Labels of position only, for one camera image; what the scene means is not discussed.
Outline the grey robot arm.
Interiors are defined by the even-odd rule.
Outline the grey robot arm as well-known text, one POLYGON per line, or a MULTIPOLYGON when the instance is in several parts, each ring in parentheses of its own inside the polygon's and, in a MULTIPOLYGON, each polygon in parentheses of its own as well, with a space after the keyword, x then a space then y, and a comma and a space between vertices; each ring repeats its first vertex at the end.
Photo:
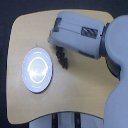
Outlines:
POLYGON ((78 13, 60 11, 48 42, 93 59, 105 58, 119 83, 107 98, 103 128, 128 128, 128 15, 104 24, 78 13))

